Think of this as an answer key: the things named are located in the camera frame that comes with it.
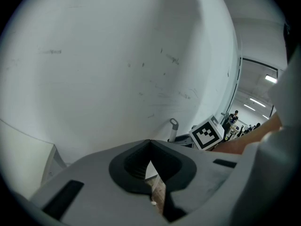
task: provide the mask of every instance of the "black slot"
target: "black slot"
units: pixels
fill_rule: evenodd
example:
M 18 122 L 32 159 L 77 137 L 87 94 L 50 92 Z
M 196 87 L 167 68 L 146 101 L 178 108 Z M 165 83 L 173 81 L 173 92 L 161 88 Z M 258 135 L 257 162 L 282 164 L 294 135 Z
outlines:
M 222 159 L 215 159 L 213 161 L 213 163 L 228 167 L 228 168 L 235 168 L 236 166 L 236 162 L 232 162 L 232 161 L 226 161 L 226 160 L 222 160 Z
M 186 212 L 174 205 L 170 193 L 185 189 L 194 178 L 197 167 L 192 159 L 158 141 L 145 140 L 113 158 L 109 173 L 114 182 L 127 192 L 151 197 L 151 187 L 144 183 L 150 161 L 166 185 L 163 216 L 173 222 L 185 216 Z
M 83 187 L 83 183 L 79 181 L 69 181 L 44 207 L 43 212 L 49 216 L 60 220 L 62 215 L 67 211 L 76 195 Z

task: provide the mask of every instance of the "skin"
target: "skin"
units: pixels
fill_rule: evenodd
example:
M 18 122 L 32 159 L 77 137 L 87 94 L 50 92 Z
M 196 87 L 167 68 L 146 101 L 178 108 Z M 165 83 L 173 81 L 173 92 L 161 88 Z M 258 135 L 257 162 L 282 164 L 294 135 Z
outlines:
M 237 139 L 227 141 L 217 145 L 213 152 L 242 154 L 245 147 L 252 142 L 259 142 L 270 131 L 277 131 L 282 126 L 278 114 L 275 113 L 272 117 L 262 124 L 256 130 L 239 137 Z

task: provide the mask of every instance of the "ceiling light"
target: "ceiling light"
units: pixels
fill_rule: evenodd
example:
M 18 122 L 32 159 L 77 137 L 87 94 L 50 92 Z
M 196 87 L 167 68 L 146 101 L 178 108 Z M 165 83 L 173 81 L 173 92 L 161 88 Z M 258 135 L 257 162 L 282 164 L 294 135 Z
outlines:
M 262 104 L 262 103 L 259 103 L 257 100 L 254 100 L 254 99 L 252 99 L 252 98 L 250 98 L 250 100 L 252 100 L 252 101 L 254 101 L 255 103 L 258 103 L 258 104 L 260 104 L 261 106 L 265 107 L 265 105 L 264 105 L 264 104 Z
M 244 106 L 246 106 L 246 107 L 250 108 L 251 110 L 254 110 L 253 108 L 251 108 L 251 107 L 249 107 L 249 106 L 247 106 L 247 105 L 244 105 Z M 255 110 L 254 110 L 254 111 L 255 111 Z
M 269 76 L 269 75 L 267 75 L 267 76 L 265 77 L 265 79 L 266 79 L 266 80 L 269 80 L 269 81 L 271 81 L 271 82 L 273 82 L 273 83 L 277 83 L 277 79 L 275 79 L 275 78 L 273 78 L 273 77 L 271 77 L 271 76 Z

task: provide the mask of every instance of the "black rubber pad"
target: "black rubber pad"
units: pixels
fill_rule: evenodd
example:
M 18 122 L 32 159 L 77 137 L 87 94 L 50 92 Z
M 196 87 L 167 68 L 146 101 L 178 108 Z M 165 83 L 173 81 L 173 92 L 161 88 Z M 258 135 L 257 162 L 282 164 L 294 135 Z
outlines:
M 228 168 L 235 168 L 236 166 L 236 162 L 233 162 L 233 161 L 226 161 L 226 160 L 222 160 L 222 159 L 215 159 L 213 161 L 213 163 L 216 163 L 216 164 L 219 164 L 219 165 L 222 165 L 222 166 L 225 166 L 225 167 L 228 167 Z
M 43 212 L 49 216 L 60 220 L 62 215 L 67 211 L 76 195 L 83 187 L 83 183 L 79 181 L 69 181 L 44 207 Z

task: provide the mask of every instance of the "gray surface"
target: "gray surface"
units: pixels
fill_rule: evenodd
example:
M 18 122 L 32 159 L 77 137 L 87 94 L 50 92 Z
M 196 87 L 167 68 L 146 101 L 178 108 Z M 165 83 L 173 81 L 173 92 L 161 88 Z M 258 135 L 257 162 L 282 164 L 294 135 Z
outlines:
M 187 188 L 172 192 L 176 207 L 190 213 L 202 206 L 227 180 L 233 168 L 213 163 L 215 159 L 238 162 L 240 155 L 191 150 L 160 141 L 163 145 L 190 157 L 197 166 L 197 174 Z
M 43 207 L 70 179 L 85 185 L 62 217 L 71 226 L 165 225 L 146 195 L 121 189 L 109 175 L 109 163 L 118 154 L 141 143 L 125 144 L 81 158 L 51 179 L 33 197 Z
M 264 212 L 295 173 L 301 154 L 301 128 L 283 128 L 261 143 L 233 155 L 193 150 L 159 141 L 190 157 L 197 174 L 184 190 L 172 192 L 176 207 L 188 213 L 173 225 L 249 225 Z M 167 225 L 148 196 L 130 194 L 109 175 L 109 163 L 117 154 L 142 141 L 86 156 L 44 185 L 32 198 L 43 207 L 70 179 L 84 182 L 73 204 L 62 218 L 71 226 Z M 215 159 L 237 161 L 234 169 L 213 163 Z
M 194 143 L 189 134 L 180 135 L 178 137 L 182 137 L 182 136 L 188 136 L 188 137 L 184 140 L 181 140 L 181 141 L 174 141 L 173 144 L 185 146 L 185 145 L 189 145 L 189 144 Z

